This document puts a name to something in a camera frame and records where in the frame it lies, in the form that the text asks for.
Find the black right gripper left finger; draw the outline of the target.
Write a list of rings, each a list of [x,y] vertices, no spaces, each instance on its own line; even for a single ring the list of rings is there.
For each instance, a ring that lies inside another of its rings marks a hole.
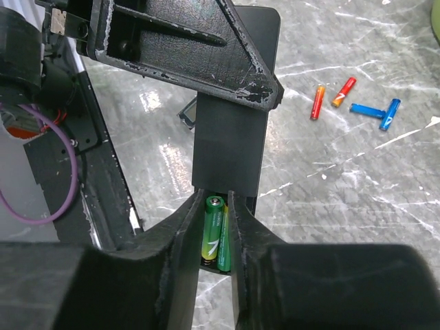
[[[3,242],[1,328],[191,328],[205,200],[194,192],[118,251]]]

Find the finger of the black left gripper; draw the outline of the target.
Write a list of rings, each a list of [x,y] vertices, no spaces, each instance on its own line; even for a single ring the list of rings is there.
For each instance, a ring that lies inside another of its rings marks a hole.
[[[283,98],[232,1],[93,1],[87,55],[262,111]]]

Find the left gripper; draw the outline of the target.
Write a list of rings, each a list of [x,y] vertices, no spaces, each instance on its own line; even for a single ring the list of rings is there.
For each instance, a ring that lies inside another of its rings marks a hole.
[[[45,10],[45,43],[57,34],[74,39],[80,55],[102,55],[99,29],[103,1],[35,1],[35,4]]]

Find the green battery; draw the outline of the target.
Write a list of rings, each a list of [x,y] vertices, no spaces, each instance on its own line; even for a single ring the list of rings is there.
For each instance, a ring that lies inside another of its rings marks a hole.
[[[219,241],[219,249],[217,254],[217,268],[221,272],[229,272],[231,269],[231,253],[229,245],[229,208],[224,207],[223,223]]]
[[[213,195],[206,199],[201,257],[209,263],[217,257],[223,211],[224,200],[222,197]]]

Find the black remote control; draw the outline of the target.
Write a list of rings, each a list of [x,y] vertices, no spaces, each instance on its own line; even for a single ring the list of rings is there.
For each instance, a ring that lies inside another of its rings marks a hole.
[[[281,26],[279,13],[268,7],[238,6],[236,11],[270,71],[274,70]],[[233,190],[256,210],[268,114],[197,94],[192,184],[228,198]]]

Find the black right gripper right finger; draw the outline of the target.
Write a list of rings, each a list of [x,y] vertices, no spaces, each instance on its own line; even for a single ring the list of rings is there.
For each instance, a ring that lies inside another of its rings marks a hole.
[[[439,290],[414,248],[287,243],[230,192],[237,329],[438,329]]]

